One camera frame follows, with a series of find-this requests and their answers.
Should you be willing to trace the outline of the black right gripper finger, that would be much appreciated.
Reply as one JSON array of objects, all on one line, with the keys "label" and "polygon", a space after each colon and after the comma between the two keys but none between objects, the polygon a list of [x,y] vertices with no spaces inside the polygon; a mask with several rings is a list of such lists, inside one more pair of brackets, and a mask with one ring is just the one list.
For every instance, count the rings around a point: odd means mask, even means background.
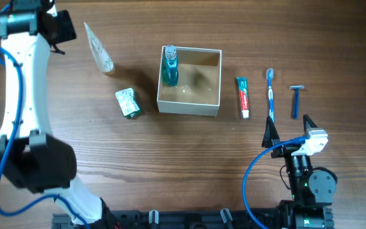
[{"label": "black right gripper finger", "polygon": [[312,121],[308,114],[303,115],[303,125],[305,132],[317,128],[317,125]]},{"label": "black right gripper finger", "polygon": [[264,137],[262,139],[262,147],[270,148],[276,144],[280,143],[280,137],[276,130],[275,124],[270,116],[266,119],[266,129]]}]

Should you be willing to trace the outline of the white floral lotion tube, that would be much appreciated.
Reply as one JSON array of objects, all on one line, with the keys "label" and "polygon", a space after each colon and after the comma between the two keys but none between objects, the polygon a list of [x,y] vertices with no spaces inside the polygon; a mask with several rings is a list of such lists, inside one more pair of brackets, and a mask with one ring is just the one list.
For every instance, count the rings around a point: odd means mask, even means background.
[{"label": "white floral lotion tube", "polygon": [[97,67],[105,75],[111,75],[114,72],[114,63],[112,58],[109,56],[103,44],[100,42],[98,37],[96,37],[88,24],[85,22],[84,25],[88,38],[88,44]]}]

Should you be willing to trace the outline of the teal mouthwash bottle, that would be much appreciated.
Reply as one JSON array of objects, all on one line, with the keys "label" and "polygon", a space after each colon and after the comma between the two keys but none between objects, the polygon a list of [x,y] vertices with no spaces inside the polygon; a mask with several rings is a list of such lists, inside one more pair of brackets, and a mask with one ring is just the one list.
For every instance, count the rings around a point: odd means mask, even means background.
[{"label": "teal mouthwash bottle", "polygon": [[163,54],[163,81],[170,87],[177,86],[179,80],[177,49],[168,45]]}]

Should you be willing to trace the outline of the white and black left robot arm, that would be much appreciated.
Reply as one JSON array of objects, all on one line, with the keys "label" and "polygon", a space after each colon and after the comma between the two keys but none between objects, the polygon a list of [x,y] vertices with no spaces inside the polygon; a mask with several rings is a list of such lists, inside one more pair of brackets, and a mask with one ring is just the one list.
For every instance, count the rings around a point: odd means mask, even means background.
[{"label": "white and black left robot arm", "polygon": [[[58,44],[76,39],[69,12],[54,1],[10,1],[0,11],[0,64],[6,99],[0,128],[0,182],[50,199],[78,228],[118,228],[106,203],[77,175],[75,152],[53,136],[47,111],[46,73]],[[0,215],[16,216],[18,211]]]}]

